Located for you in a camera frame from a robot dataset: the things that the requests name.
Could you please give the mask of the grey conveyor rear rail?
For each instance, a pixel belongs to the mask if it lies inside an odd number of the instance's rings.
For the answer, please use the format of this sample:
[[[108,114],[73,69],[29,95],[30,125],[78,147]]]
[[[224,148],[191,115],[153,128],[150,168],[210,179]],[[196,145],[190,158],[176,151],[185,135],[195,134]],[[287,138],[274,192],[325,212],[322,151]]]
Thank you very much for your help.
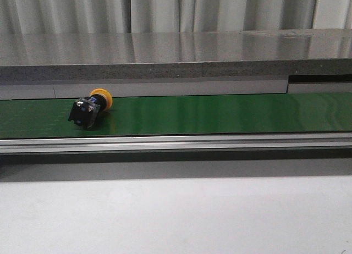
[[[1,83],[2,100],[78,98],[95,88],[114,97],[350,92],[351,75],[254,75]]]

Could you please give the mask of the green conveyor belt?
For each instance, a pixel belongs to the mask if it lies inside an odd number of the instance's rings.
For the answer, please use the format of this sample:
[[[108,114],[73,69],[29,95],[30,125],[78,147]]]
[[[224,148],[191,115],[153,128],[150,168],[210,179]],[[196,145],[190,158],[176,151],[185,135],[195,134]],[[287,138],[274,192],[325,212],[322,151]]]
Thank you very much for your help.
[[[1,138],[351,130],[351,93],[119,97],[93,127],[69,121],[72,99],[1,102]]]

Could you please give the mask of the grey stone slab table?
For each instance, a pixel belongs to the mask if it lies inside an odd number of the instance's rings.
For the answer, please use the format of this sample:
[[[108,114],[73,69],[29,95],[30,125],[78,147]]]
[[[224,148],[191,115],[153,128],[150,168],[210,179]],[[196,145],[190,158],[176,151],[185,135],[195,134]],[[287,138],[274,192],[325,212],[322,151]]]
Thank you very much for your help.
[[[1,36],[1,84],[351,74],[345,29]]]

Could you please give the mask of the yellow mushroom push button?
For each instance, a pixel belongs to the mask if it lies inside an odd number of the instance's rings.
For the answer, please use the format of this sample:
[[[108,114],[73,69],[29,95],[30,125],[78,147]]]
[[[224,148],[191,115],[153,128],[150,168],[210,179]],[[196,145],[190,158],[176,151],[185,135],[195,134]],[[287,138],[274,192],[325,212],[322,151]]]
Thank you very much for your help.
[[[98,116],[113,105],[112,94],[102,88],[91,91],[88,97],[80,97],[71,108],[68,121],[84,128],[91,128]]]

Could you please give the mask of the aluminium conveyor front rail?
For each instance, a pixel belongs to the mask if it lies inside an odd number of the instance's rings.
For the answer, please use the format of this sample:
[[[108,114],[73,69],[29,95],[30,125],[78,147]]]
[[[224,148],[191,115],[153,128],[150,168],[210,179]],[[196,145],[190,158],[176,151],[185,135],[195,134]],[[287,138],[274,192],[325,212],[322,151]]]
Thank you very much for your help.
[[[1,140],[1,154],[351,147],[350,132],[64,137]]]

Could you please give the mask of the white pleated curtain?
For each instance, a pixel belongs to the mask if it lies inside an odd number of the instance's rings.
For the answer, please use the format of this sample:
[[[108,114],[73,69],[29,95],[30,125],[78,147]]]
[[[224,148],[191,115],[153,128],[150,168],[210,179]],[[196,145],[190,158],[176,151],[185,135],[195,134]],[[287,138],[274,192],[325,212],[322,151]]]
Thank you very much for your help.
[[[350,28],[351,0],[1,0],[2,34]]]

